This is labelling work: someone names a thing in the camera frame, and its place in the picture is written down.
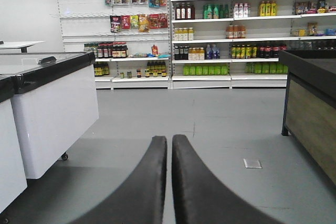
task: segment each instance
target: chest freezer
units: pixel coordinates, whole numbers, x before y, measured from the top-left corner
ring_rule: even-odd
[[[26,178],[40,178],[98,119],[94,54],[0,54]]]
[[[13,95],[10,78],[0,77],[0,212],[27,187],[11,105]]]

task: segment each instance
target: gray floor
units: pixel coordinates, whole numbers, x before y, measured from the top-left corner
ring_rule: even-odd
[[[114,191],[154,135],[168,139],[164,224],[173,224],[171,139],[185,134],[225,185],[285,223],[335,224],[336,187],[280,135],[284,89],[99,90],[100,119],[8,208],[12,223],[63,224]],[[256,158],[262,169],[246,169]]]

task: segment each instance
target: white wall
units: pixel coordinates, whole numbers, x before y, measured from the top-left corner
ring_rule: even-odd
[[[28,52],[63,51],[60,21],[50,14],[58,14],[57,0],[0,0],[0,40],[45,40]]]

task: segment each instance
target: white shelving unit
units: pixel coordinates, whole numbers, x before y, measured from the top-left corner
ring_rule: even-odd
[[[169,13],[169,5],[160,8],[149,8],[149,5],[105,5],[104,0],[57,0],[58,14],[51,14],[60,19],[64,51],[83,51],[85,43],[125,41],[129,54],[151,52],[151,46],[157,45],[159,52],[170,51],[169,29],[150,29],[148,33],[138,29],[121,30],[120,33],[110,32],[110,15],[136,15]],[[167,75],[170,76],[170,58],[101,58],[96,62],[109,64],[108,76],[96,77],[97,89],[169,87],[169,77],[119,79],[119,73],[128,71],[136,76],[136,69],[144,70],[147,62],[164,61]]]
[[[276,1],[278,16],[259,17],[257,14],[260,1]],[[317,0],[171,0],[171,10],[175,4],[190,2],[195,6],[194,20],[174,20],[174,11],[170,22],[173,28],[193,27],[194,40],[171,41],[172,57],[173,47],[189,45],[190,47],[206,47],[207,44],[216,44],[221,50],[219,60],[172,60],[172,87],[174,89],[188,88],[215,88],[215,87],[285,87],[286,74],[245,74],[245,64],[248,62],[278,62],[278,58],[253,58],[253,59],[230,59],[230,47],[232,44],[258,44],[266,41],[279,41],[288,44],[306,43],[304,41],[330,40],[336,36],[290,36],[292,30],[307,29],[308,22],[318,22],[320,30],[336,28],[336,13],[295,15],[294,3],[317,1]],[[232,8],[235,3],[250,3],[251,16],[234,18]],[[336,0],[327,0],[330,5],[336,5]],[[205,4],[228,4],[231,9],[229,18],[225,19],[202,19],[203,5]],[[225,29],[228,25],[244,25],[246,37],[238,39],[226,39]],[[209,66],[214,64],[229,64],[230,75],[228,76],[183,76],[185,64],[200,64]]]

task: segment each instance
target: freezer handle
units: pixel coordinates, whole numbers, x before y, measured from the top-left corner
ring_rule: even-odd
[[[56,62],[56,58],[54,56],[50,56],[50,57],[47,57],[47,58],[40,59],[38,61],[38,64],[43,65],[43,64],[55,63],[55,62]]]

